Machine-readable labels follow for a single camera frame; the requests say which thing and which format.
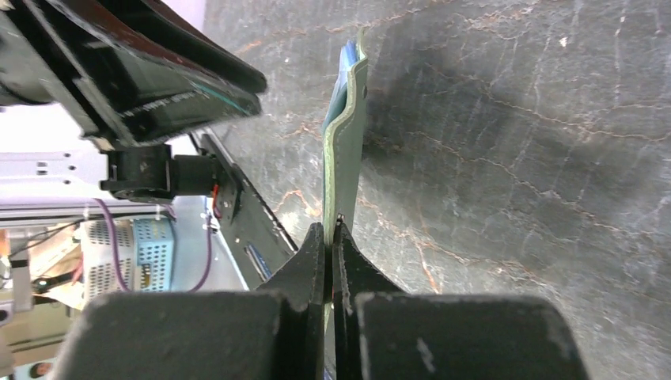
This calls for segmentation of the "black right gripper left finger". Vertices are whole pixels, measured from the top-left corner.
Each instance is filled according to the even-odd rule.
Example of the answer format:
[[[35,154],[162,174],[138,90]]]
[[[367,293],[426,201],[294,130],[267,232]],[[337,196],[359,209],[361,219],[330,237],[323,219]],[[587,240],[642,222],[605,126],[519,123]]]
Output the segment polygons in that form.
[[[110,293],[67,334],[55,379],[321,379],[324,229],[254,291]]]

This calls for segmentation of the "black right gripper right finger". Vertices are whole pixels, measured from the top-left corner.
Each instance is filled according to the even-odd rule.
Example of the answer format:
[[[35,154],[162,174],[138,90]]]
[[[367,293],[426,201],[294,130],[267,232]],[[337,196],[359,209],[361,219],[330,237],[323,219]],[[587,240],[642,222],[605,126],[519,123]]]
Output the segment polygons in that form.
[[[513,294],[409,294],[362,253],[346,224],[332,247],[339,379],[586,379],[562,314]]]

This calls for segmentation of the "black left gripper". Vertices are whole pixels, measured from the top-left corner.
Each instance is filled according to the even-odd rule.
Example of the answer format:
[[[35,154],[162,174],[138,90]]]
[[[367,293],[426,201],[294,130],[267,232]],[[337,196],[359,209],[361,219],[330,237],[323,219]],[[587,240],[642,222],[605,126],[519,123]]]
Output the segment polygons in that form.
[[[149,41],[100,2],[2,2],[1,105],[58,102],[101,150],[261,113],[260,93]]]

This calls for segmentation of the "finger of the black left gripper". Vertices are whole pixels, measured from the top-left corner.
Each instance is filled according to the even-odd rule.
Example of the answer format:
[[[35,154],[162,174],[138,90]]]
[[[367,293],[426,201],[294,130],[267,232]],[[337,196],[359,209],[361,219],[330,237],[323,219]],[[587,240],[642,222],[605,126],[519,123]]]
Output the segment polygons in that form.
[[[162,1],[101,1],[104,9],[149,41],[249,93],[267,90],[264,74],[189,24]]]

